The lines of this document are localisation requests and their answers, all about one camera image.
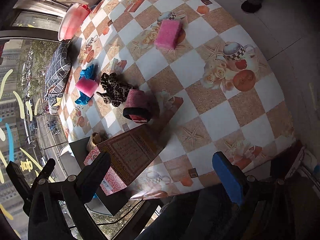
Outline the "patterned checkered tablecloth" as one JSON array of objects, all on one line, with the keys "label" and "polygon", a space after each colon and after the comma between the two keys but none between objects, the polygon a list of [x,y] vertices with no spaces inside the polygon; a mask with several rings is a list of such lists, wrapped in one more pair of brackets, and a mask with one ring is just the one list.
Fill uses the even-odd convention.
[{"label": "patterned checkered tablecloth", "polygon": [[[182,29],[174,50],[156,48],[163,20]],[[156,98],[165,148],[127,187],[131,198],[162,198],[217,183],[216,151],[249,171],[289,148],[291,115],[281,87],[244,28],[214,0],[103,0],[71,45],[73,62],[59,116],[69,142],[134,129],[124,105],[106,104],[97,92],[77,105],[80,72],[115,72]]]}]

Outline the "pink foam sponge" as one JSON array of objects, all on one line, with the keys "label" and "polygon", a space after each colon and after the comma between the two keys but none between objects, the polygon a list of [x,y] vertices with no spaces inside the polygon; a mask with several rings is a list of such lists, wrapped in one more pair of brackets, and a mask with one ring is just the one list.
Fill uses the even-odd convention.
[{"label": "pink foam sponge", "polygon": [[182,29],[182,23],[177,20],[163,20],[158,35],[154,41],[156,48],[174,50]]},{"label": "pink foam sponge", "polygon": [[91,98],[97,90],[98,83],[95,80],[82,77],[79,79],[75,86],[78,89],[78,91],[84,93],[87,97]]}]

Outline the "pink plastic basin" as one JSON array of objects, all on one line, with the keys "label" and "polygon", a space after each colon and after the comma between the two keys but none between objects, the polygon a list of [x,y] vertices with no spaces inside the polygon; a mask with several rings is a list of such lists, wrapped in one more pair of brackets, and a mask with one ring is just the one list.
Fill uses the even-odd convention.
[{"label": "pink plastic basin", "polygon": [[66,12],[59,27],[57,39],[70,40],[80,28],[91,9],[86,4],[75,3]]}]

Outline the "beige knitted item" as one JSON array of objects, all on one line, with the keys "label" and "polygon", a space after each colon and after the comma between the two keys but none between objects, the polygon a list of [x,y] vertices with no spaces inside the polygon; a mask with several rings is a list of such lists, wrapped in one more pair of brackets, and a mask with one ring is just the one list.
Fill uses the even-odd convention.
[{"label": "beige knitted item", "polygon": [[91,150],[93,150],[93,148],[95,148],[95,146],[97,146],[97,144],[107,140],[107,134],[104,132],[94,132],[91,134],[91,136],[89,137],[89,141],[87,143],[86,149],[88,152],[90,152]]}]

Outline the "checked dark blue cushion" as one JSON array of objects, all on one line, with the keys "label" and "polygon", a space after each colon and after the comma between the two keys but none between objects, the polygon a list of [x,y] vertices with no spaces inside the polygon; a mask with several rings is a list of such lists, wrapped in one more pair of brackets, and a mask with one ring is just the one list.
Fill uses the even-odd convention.
[{"label": "checked dark blue cushion", "polygon": [[68,40],[63,40],[59,44],[52,55],[46,71],[44,100],[48,103],[48,111],[51,115],[58,115],[59,113],[62,97],[71,71],[68,43]]}]

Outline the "pink knitted sleeve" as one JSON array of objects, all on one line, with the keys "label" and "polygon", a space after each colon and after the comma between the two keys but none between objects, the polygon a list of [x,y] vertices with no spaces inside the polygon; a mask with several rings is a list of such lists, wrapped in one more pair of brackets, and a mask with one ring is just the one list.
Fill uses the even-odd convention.
[{"label": "pink knitted sleeve", "polygon": [[128,93],[123,117],[135,123],[142,124],[150,121],[152,114],[149,110],[146,94],[142,90],[131,89]]}]

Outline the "leopard print scrunchie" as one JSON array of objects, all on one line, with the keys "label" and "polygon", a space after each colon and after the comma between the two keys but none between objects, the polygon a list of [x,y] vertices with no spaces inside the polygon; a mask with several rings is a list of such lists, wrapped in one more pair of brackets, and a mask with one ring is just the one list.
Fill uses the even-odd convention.
[{"label": "leopard print scrunchie", "polygon": [[104,92],[97,92],[97,94],[103,98],[104,103],[112,104],[113,107],[119,107],[125,103],[129,91],[133,89],[133,85],[118,79],[116,73],[103,73],[100,84]]}]

